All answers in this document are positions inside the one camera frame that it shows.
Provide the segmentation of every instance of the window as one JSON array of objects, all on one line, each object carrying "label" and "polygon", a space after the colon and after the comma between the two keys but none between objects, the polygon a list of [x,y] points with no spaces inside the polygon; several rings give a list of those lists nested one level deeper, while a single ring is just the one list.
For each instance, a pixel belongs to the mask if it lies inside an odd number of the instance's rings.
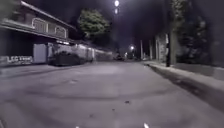
[{"label": "window", "polygon": [[47,32],[47,22],[46,21],[41,20],[39,18],[34,18],[32,24],[33,24],[33,27],[38,32],[42,32],[42,33]]}]

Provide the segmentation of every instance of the light pole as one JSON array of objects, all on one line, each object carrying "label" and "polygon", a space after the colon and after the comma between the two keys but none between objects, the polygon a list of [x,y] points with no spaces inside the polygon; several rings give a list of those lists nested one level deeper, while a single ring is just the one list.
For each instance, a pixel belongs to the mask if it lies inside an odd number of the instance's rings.
[{"label": "light pole", "polygon": [[171,65],[171,45],[170,45],[170,26],[169,26],[169,8],[170,6],[170,0],[164,0],[163,1],[163,21],[164,21],[164,27],[166,32],[166,67],[170,67]]}]

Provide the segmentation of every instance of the dark sky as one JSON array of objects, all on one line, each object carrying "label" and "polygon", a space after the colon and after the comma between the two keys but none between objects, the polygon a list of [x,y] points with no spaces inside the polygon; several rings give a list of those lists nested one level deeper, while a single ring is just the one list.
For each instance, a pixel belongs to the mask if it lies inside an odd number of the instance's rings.
[{"label": "dark sky", "polygon": [[120,0],[119,15],[114,14],[114,0],[25,1],[72,25],[75,25],[81,9],[98,9],[112,21],[116,39],[123,50],[132,43],[136,33],[140,38],[151,38],[163,24],[163,0]]}]

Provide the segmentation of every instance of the building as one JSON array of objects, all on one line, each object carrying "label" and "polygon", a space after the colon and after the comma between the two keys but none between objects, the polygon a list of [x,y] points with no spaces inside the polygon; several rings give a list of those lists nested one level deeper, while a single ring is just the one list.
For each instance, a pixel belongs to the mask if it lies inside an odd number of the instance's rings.
[{"label": "building", "polygon": [[96,59],[96,55],[111,52],[97,50],[77,41],[75,27],[24,2],[15,2],[12,14],[0,24],[1,65],[41,64],[55,52],[77,52],[83,58]]}]

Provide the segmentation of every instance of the illuminated sign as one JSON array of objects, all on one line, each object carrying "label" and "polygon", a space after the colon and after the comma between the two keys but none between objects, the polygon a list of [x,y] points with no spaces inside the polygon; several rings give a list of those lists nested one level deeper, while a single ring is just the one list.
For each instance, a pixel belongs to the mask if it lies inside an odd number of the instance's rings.
[{"label": "illuminated sign", "polygon": [[0,65],[25,65],[32,64],[32,56],[0,56]]}]

